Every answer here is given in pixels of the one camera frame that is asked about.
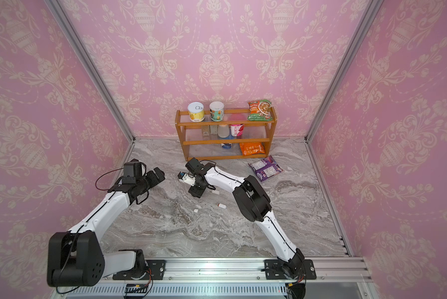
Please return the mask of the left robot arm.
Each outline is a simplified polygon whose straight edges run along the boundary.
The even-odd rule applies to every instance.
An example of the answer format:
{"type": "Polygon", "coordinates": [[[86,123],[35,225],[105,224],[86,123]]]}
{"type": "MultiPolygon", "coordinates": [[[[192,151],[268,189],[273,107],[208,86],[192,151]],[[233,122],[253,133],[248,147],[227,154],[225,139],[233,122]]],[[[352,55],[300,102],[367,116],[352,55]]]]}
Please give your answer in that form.
{"type": "Polygon", "coordinates": [[[165,180],[159,168],[148,170],[133,159],[123,166],[123,175],[83,220],[65,232],[51,236],[48,248],[47,283],[59,287],[92,287],[102,278],[124,275],[141,279],[149,273],[141,249],[104,254],[100,240],[118,216],[138,198],[165,180]]]}

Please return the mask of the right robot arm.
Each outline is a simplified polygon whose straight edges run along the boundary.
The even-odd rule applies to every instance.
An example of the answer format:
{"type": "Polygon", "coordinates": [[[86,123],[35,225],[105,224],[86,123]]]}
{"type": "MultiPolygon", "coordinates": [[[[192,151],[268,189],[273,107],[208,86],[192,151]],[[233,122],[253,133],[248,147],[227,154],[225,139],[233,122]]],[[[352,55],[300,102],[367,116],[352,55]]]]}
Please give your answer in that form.
{"type": "Polygon", "coordinates": [[[232,194],[243,217],[256,223],[272,244],[284,275],[296,280],[306,277],[304,254],[279,225],[271,199],[254,176],[236,176],[212,161],[203,164],[196,158],[188,161],[186,168],[187,171],[180,172],[177,177],[190,186],[189,193],[193,197],[201,198],[205,190],[217,188],[232,194]]]}

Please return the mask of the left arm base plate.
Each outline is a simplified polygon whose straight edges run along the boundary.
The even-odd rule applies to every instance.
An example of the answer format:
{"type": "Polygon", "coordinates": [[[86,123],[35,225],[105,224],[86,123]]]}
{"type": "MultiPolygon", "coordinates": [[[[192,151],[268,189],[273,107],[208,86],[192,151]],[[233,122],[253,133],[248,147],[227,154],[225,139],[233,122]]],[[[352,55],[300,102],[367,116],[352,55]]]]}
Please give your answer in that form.
{"type": "Polygon", "coordinates": [[[166,271],[166,260],[145,260],[138,262],[131,270],[125,270],[113,275],[113,280],[163,280],[166,271]]]}

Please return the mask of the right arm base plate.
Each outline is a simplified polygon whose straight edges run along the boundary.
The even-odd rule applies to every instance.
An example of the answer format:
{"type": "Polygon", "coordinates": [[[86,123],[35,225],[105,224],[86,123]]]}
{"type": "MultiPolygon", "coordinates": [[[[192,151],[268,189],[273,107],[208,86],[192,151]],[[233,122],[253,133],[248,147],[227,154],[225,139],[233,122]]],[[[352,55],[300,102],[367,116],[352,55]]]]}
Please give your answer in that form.
{"type": "Polygon", "coordinates": [[[265,273],[267,280],[315,280],[317,279],[316,269],[312,260],[305,259],[296,265],[284,262],[279,259],[264,260],[264,267],[261,270],[265,273]]]}

